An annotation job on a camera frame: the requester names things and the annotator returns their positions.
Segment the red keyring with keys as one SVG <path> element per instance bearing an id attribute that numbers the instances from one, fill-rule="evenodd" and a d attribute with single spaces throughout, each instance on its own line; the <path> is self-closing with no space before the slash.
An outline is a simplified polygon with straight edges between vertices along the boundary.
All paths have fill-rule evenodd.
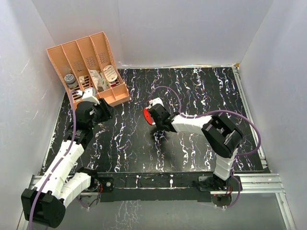
<path id="1" fill-rule="evenodd" d="M 151 126 L 154 126 L 155 125 L 155 122 L 153 121 L 149 111 L 148 111 L 148 108 L 144 108 L 143 110 L 143 115 L 144 115 L 144 118 L 146 120 L 146 122 L 151 125 Z"/>

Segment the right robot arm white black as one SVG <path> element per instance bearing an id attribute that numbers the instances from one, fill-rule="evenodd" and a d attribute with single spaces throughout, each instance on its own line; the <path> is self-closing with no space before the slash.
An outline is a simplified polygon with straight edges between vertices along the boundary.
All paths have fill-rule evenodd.
<path id="1" fill-rule="evenodd" d="M 233 163 L 243 133 L 222 112 L 197 118 L 188 118 L 178 112 L 170 114 L 161 104 L 148 106 L 143 111 L 148 124 L 168 132 L 186 132 L 203 135 L 216 156 L 213 176 L 205 180 L 206 187 L 225 190 L 231 184 Z"/>

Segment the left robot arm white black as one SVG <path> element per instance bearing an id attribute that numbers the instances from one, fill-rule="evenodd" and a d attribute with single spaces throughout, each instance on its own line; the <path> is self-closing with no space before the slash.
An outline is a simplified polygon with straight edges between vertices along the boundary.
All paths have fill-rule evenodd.
<path id="1" fill-rule="evenodd" d="M 24 218 L 50 228 L 57 228 L 63 221 L 68 205 L 87 189 L 99 186 L 97 172 L 82 167 L 72 178 L 69 174 L 75 162 L 86 150 L 94 136 L 94 127 L 112 118 L 114 109 L 105 99 L 97 103 L 83 101 L 73 110 L 73 122 L 66 129 L 60 149 L 53 162 L 34 185 L 21 195 Z"/>

